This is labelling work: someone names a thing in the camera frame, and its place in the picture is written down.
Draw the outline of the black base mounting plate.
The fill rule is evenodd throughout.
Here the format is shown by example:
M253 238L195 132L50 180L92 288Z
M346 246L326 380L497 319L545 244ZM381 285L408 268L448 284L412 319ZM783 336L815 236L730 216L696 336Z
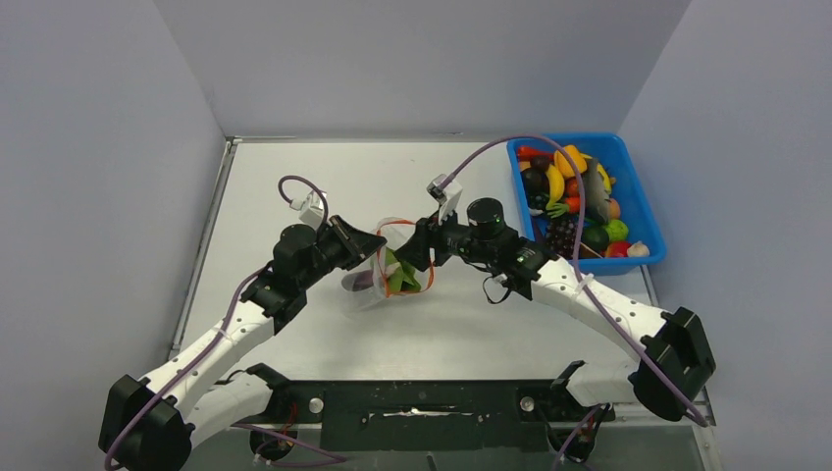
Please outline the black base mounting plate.
M328 451L541 452L588 411L562 380L288 381L254 418L318 430Z

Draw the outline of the green apple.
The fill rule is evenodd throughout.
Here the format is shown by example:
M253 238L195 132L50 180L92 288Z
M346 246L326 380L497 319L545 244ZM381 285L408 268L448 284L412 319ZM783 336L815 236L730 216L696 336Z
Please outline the green apple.
M629 235L628 226L619 219L612 219L603 226L610 242L626 241Z

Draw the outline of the yellow banana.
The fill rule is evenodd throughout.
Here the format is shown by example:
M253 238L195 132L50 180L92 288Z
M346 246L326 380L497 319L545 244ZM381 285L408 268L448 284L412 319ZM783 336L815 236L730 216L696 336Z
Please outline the yellow banana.
M613 184L612 179L610 178L606 169L604 168L604 166L601 163L597 163L597 171L598 171L598 174L601 177L602 185L603 185L603 188L604 188L605 192L607 194L610 194L612 192L612 184Z
M554 164L550 164L546 170L548 180L549 200L546 209L553 208L563 197L565 191L565 179Z

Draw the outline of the green leafy vegetable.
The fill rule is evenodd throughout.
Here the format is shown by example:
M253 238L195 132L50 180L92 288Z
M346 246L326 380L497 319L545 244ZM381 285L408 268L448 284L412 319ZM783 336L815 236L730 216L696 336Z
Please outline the green leafy vegetable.
M423 288L415 268L399 262L390 249L385 252L384 278L388 295L417 293Z

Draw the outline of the orange carrot toy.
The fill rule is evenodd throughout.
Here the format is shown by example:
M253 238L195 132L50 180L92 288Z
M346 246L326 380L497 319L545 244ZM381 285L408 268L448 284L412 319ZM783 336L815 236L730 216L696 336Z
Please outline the orange carrot toy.
M578 214L582 207L581 199L578 196L568 196L557 201L550 201L546 206L546 214L552 219L564 215Z

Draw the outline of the purple eggplant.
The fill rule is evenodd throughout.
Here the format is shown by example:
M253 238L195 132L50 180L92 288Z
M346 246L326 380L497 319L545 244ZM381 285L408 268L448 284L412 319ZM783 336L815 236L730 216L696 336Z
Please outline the purple eggplant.
M371 270L349 273L342 278L341 285L351 292L370 289L375 285L375 276Z

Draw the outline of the yellow bell pepper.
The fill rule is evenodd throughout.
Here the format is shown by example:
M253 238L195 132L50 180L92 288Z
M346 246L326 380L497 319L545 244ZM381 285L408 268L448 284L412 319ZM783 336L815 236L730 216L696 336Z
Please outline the yellow bell pepper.
M570 144L566 145L564 150L565 153L561 151L554 152L555 167L563 178L573 179L583 174L588 169L588 163L578 147Z

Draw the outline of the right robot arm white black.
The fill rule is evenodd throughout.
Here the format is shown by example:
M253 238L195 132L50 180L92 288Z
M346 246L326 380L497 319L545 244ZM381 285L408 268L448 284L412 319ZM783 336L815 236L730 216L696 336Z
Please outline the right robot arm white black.
M577 418L590 406L638 402L661 419L689 418L707 426L694 401L716 364L701 319L684 307L668 312L641 303L582 274L508 227L499 201L471 203L466 224L456 215L419 219L395 254L419 271L458 257L494 276L509 292L569 315L629 355L615 367L579 361L551 393L561 417Z

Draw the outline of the purple grapes bunch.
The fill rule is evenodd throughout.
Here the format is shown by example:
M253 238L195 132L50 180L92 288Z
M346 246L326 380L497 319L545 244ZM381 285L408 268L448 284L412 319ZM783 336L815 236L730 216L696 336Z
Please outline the purple grapes bunch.
M577 220L560 217L549 221L546 228L546 246L557 255L571 259L576 241Z

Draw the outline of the grey fish toy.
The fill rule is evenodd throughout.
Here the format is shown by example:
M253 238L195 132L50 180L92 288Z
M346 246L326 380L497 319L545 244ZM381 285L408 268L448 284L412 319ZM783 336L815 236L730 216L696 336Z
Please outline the grey fish toy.
M610 196L605 192L601 177L598 174L598 161L591 157L586 157L586 160L588 169L582 174L586 215L597 223L607 224L610 220L608 217Z

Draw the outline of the white garlic bulb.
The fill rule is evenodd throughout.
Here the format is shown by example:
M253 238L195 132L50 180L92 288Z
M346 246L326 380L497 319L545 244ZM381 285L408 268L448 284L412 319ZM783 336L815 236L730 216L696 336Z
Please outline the white garlic bulb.
M650 256L650 249L642 241L637 241L628 246L626 254L629 258L646 258Z

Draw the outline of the clear zip bag orange zipper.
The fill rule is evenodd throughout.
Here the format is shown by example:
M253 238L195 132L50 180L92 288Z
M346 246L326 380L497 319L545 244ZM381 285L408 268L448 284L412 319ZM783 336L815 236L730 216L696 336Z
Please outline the clear zip bag orange zipper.
M384 301L418 295L432 287L433 265L429 269L417 269L395 254L415 235L415 226L414 221L398 217L384 218L378 223L375 235L387 243L341 279L350 311L366 311Z

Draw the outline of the aluminium table edge rail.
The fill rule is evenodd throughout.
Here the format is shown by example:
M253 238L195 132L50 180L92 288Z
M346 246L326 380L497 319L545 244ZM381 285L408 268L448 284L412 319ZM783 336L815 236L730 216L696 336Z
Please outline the aluminium table edge rail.
M220 162L219 171L213 190L211 193L211 200L209 203L206 220L200 233L200 239L197 246L197 252L190 272L188 283L185 291L185 298L182 304L182 310L178 319L176 329L173 335L171 348L168 353L168 358L173 359L182 349L184 343L185 332L188 325L188 320L192 310L193 299L199 284L199 279L205 263L205 258L209 250L212 234L216 225L216 219L222 204L222 198L228 184L228 178L232 169L234 155L236 148L240 143L239 136L228 136L226 138L224 154Z

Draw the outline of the dark purple plum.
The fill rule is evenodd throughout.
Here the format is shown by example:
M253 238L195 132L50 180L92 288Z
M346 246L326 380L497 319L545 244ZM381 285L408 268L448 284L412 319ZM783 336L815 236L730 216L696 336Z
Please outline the dark purple plum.
M526 194L549 194L549 181L545 172L528 168L521 172L521 181Z

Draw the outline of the blue plastic bin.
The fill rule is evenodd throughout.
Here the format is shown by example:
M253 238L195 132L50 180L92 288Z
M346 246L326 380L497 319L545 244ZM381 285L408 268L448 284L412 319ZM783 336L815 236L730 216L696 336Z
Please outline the blue plastic bin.
M508 142L523 236L585 273L618 275L662 261L666 244L624 141L613 133L555 133Z

